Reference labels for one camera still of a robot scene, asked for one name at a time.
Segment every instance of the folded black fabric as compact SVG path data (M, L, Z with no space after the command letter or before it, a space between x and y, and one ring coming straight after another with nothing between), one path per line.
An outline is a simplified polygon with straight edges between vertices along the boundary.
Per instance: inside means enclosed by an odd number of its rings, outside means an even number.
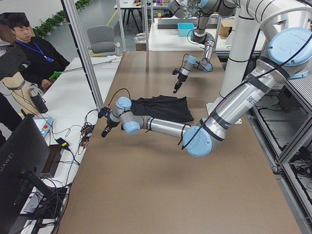
M136 116L152 116L173 122L190 122L194 118L187 107L186 97L176 98L160 95L158 97L131 100L131 111Z

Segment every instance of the teal box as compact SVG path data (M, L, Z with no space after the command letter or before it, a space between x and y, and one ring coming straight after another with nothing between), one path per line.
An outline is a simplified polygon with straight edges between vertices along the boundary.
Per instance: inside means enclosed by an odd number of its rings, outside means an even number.
M180 37L187 37L187 35L191 35L189 32L194 29L194 25L193 23L178 23L177 29Z

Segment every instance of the brown tabletop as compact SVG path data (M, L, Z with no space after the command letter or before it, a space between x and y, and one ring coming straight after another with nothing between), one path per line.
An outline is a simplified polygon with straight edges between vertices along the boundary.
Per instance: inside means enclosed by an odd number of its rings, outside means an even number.
M120 88L132 99L187 96L196 124L207 116L205 103L218 96L224 72L213 54L213 72L192 71L174 95L171 72L184 53L126 52L105 104ZM119 92L112 107L120 96L127 93ZM159 133L129 136L118 126L102 138L105 126L105 118L96 124L60 234L301 233L246 118L200 158Z

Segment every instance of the man's hand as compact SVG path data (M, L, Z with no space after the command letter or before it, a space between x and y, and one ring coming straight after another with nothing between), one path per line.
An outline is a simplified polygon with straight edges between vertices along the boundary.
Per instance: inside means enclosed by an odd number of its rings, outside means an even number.
M44 89L50 88L51 85L52 85L52 83L49 80L47 80L47 79L43 79L41 81L41 87L44 88Z

